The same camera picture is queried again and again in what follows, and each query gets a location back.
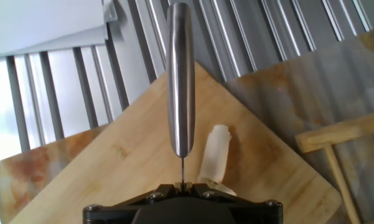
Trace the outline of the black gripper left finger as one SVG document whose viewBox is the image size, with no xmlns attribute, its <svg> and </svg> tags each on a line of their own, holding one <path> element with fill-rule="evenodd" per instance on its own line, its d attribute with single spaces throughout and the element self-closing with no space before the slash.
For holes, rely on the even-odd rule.
<svg viewBox="0 0 374 224">
<path fill-rule="evenodd" d="M 87 205 L 83 209 L 83 224 L 132 223 L 140 209 L 182 193 L 182 184 L 161 184 L 157 189 L 112 206 Z"/>
</svg>

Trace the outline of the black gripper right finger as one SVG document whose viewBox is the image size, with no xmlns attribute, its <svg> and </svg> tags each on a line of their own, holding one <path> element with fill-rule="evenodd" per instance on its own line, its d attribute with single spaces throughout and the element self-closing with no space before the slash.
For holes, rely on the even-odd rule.
<svg viewBox="0 0 374 224">
<path fill-rule="evenodd" d="M 189 215 L 200 223 L 269 223 L 283 222 L 283 205 L 276 200 L 252 202 L 207 184 L 184 184 L 184 196 L 197 200 L 189 206 Z"/>
</svg>

